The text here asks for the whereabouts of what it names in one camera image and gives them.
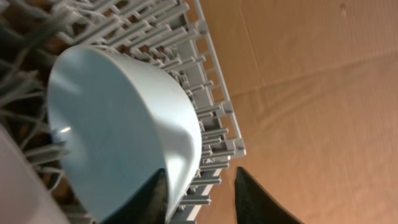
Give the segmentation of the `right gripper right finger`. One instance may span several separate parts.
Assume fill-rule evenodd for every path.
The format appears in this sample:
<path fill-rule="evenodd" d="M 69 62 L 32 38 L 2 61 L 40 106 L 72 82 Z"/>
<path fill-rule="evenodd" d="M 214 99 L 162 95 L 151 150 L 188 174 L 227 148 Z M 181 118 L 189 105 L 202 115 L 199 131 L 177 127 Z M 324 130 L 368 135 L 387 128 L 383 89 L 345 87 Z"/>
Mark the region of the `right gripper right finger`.
<path fill-rule="evenodd" d="M 279 204 L 243 167 L 237 167 L 234 180 L 237 224 L 301 224 Z"/>

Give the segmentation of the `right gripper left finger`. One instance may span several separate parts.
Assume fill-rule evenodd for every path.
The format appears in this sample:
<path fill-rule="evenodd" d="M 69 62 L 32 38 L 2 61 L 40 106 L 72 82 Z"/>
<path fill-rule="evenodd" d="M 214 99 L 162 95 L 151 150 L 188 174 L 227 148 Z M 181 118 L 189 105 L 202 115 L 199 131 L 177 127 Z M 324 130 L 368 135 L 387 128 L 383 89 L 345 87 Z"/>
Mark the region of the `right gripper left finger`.
<path fill-rule="evenodd" d="M 166 171 L 159 169 L 102 224 L 165 224 L 168 199 Z"/>

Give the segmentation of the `blue bowl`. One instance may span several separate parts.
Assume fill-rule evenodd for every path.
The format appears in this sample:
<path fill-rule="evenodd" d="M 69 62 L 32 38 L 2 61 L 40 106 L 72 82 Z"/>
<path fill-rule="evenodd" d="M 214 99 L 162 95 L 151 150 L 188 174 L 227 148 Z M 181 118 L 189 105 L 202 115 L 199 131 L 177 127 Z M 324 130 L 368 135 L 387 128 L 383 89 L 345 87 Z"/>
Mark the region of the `blue bowl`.
<path fill-rule="evenodd" d="M 167 72 L 90 46 L 66 49 L 47 89 L 52 139 L 84 209 L 103 222 L 159 170 L 168 185 L 167 220 L 200 165 L 202 137 L 191 100 Z"/>

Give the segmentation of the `pink white bowl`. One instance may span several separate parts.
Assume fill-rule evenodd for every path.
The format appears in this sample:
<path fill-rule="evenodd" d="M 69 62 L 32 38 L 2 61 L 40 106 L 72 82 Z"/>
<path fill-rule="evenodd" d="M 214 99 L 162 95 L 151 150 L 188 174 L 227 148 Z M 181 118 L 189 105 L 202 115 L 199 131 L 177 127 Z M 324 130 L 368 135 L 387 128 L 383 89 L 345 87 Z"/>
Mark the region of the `pink white bowl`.
<path fill-rule="evenodd" d="M 4 128 L 1 128 L 1 224 L 69 224 Z"/>

